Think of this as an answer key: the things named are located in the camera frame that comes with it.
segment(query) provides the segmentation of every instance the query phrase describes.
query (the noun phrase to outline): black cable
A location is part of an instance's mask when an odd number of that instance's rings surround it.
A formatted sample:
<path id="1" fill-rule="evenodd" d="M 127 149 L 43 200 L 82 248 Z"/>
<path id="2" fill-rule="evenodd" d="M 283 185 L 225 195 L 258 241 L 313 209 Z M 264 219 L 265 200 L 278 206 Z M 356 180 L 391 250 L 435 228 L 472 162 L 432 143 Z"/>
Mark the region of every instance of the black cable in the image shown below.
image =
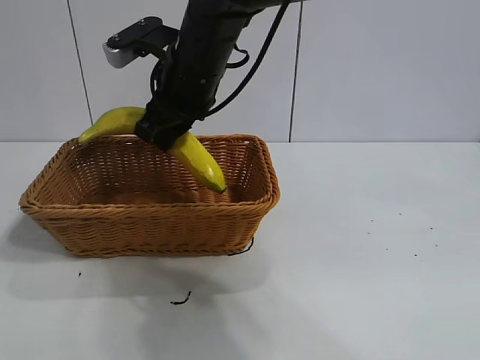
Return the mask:
<path id="1" fill-rule="evenodd" d="M 273 37 L 275 36 L 275 32 L 277 32 L 278 26 L 280 25 L 280 22 L 282 18 L 285 15 L 285 12 L 287 11 L 288 5 L 290 5 L 290 2 L 292 0 L 284 0 L 282 2 L 282 5 L 280 6 L 280 9 L 277 12 L 277 15 L 275 16 L 275 19 L 273 20 L 273 23 L 271 24 L 271 28 L 268 31 L 268 35 L 265 39 L 265 42 L 262 45 L 262 48 L 260 49 L 258 56 L 255 59 L 255 62 L 253 63 L 251 69 L 248 71 L 247 75 L 245 78 L 240 82 L 240 85 L 230 94 L 222 103 L 218 104 L 216 107 L 213 109 L 210 109 L 205 117 L 213 115 L 215 113 L 218 113 L 220 110 L 222 110 L 224 107 L 226 107 L 228 104 L 232 102 L 233 99 L 235 99 L 240 92 L 245 88 L 245 86 L 250 82 L 252 77 L 254 77 L 255 73 L 257 72 L 258 68 L 260 67 L 260 64 L 262 64 L 263 58 L 265 58 L 265 55 L 267 53 L 267 50 L 270 47 L 270 44 L 272 43 Z"/>

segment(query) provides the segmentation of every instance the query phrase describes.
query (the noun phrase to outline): white table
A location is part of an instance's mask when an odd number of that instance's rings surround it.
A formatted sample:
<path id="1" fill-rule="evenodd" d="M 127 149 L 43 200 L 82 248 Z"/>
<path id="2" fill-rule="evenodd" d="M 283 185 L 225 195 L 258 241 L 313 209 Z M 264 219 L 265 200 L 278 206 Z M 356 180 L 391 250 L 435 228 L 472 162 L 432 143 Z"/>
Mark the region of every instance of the white table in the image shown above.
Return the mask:
<path id="1" fill-rule="evenodd" d="M 58 146 L 0 144 L 0 359 L 480 359 L 479 144 L 271 144 L 251 252 L 107 260 L 17 207 Z"/>

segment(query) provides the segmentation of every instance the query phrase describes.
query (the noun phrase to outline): banana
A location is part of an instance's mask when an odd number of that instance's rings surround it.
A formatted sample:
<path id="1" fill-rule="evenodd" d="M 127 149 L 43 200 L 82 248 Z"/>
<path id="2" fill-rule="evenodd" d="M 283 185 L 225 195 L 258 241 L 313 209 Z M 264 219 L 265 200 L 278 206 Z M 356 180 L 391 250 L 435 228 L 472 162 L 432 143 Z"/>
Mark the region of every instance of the banana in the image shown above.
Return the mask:
<path id="1" fill-rule="evenodd" d="M 83 145 L 103 135 L 133 134 L 135 124 L 144 114 L 144 108 L 135 106 L 107 111 L 79 136 L 78 141 Z M 182 163 L 200 184 L 219 194 L 227 189 L 224 174 L 217 161 L 190 131 L 181 135 L 168 152 Z"/>
<path id="2" fill-rule="evenodd" d="M 168 152 L 180 161 L 200 184 L 219 194 L 227 189 L 224 173 L 217 161 L 190 131 L 181 135 Z"/>
<path id="3" fill-rule="evenodd" d="M 103 135 L 133 134 L 135 124 L 143 117 L 145 109 L 136 106 L 125 106 L 105 112 L 92 127 L 80 135 L 78 142 L 86 144 Z"/>

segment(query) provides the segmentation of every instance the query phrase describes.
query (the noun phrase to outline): wicker basket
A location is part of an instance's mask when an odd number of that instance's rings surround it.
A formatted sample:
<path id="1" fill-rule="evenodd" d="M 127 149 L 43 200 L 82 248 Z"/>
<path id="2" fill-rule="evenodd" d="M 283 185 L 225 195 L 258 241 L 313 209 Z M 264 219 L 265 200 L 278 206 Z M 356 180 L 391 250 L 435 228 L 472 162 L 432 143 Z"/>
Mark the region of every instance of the wicker basket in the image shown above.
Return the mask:
<path id="1" fill-rule="evenodd" d="M 106 136 L 66 142 L 19 204 L 81 257 L 234 254 L 279 200 L 269 150 L 255 136 L 199 139 L 223 170 L 223 194 L 153 145 Z"/>

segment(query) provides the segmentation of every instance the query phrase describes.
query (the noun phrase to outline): white tile wall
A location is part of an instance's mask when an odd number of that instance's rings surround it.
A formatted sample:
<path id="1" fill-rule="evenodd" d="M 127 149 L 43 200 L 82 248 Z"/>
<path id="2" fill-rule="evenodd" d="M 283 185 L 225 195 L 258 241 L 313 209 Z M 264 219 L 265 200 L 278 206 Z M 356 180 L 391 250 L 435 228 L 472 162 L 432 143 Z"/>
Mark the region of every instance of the white tile wall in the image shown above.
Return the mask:
<path id="1" fill-rule="evenodd" d="M 304 3 L 294 141 L 480 140 L 480 1 Z"/>
<path id="2" fill-rule="evenodd" d="M 150 100 L 151 56 L 139 58 L 121 70 L 110 67 L 101 44 L 113 33 L 145 16 L 158 16 L 178 28 L 187 0 L 70 0 L 73 22 L 94 120 L 113 107 L 144 106 Z M 277 9 L 253 18 L 238 45 L 250 50 L 252 60 L 229 70 L 220 84 L 217 100 L 225 98 L 242 80 L 257 56 Z M 196 134 L 250 133 L 270 141 L 287 141 L 293 90 L 299 4 L 291 5 L 262 67 L 248 87 L 225 110 L 197 122 Z"/>
<path id="3" fill-rule="evenodd" d="M 64 0 L 0 10 L 0 141 L 66 140 L 89 126 Z"/>

